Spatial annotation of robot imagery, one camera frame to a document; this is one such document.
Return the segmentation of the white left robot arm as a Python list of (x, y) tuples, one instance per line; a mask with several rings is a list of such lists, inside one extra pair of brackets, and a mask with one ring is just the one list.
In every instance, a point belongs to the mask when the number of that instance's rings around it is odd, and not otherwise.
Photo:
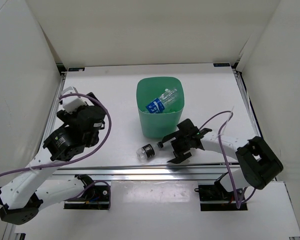
[(32, 220), (44, 208), (59, 202), (79, 202), (82, 206), (97, 206), (98, 201), (109, 201), (110, 185), (92, 179), (87, 174), (50, 187), (43, 183), (60, 167), (92, 157), (106, 143), (111, 126), (103, 140), (99, 132), (105, 129), (105, 118), (110, 115), (99, 106), (81, 106), (72, 113), (57, 113), (63, 124), (43, 142), (34, 158), (24, 168), (4, 173), (0, 177), (18, 174), (6, 185), (0, 186), (0, 219), (22, 225)]

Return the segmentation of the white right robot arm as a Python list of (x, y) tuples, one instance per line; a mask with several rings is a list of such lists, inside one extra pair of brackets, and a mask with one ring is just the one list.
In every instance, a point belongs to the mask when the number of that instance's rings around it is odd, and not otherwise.
[(221, 136), (210, 128), (199, 129), (188, 118), (177, 128), (157, 143), (163, 148), (164, 143), (170, 142), (174, 154), (170, 163), (180, 164), (190, 158), (190, 149), (220, 153), (239, 163), (238, 170), (229, 170), (214, 182), (214, 193), (220, 200), (228, 199), (238, 189), (262, 190), (284, 169), (279, 158), (259, 136), (248, 140)]

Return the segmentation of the green plastic bin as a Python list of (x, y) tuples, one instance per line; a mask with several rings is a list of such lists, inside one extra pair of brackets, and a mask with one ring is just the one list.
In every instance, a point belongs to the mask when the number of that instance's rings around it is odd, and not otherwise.
[(182, 83), (172, 76), (148, 77), (136, 88), (141, 130), (146, 138), (162, 138), (175, 131), (185, 96)]

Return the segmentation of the clear bottle black label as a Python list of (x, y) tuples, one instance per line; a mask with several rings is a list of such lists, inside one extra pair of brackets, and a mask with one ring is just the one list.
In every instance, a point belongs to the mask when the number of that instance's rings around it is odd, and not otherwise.
[(159, 151), (163, 148), (162, 142), (157, 142), (154, 144), (147, 144), (142, 146), (136, 151), (136, 155), (139, 160), (148, 160), (159, 154)]

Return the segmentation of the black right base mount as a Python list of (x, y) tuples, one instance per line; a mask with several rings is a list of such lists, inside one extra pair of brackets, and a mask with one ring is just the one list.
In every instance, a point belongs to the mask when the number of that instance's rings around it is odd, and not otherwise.
[(222, 193), (215, 185), (198, 185), (194, 192), (199, 195), (201, 212), (247, 211), (246, 203), (237, 208), (233, 193)]

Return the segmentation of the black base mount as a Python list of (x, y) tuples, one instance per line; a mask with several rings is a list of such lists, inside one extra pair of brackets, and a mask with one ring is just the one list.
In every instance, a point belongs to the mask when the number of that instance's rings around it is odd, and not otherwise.
[(80, 195), (64, 202), (65, 210), (110, 210), (111, 185), (104, 180), (93, 180), (86, 174), (77, 174), (75, 178), (83, 183), (84, 191)]
[(247, 211), (246, 203), (237, 208), (233, 193), (222, 193), (215, 185), (198, 185), (194, 192), (199, 195), (201, 212)]

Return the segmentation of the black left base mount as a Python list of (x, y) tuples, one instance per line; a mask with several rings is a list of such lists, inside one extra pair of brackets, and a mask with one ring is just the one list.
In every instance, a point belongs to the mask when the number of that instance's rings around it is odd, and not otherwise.
[(86, 174), (77, 174), (75, 178), (83, 183), (84, 191), (80, 195), (64, 202), (65, 210), (110, 210), (111, 185), (104, 180), (93, 180)]

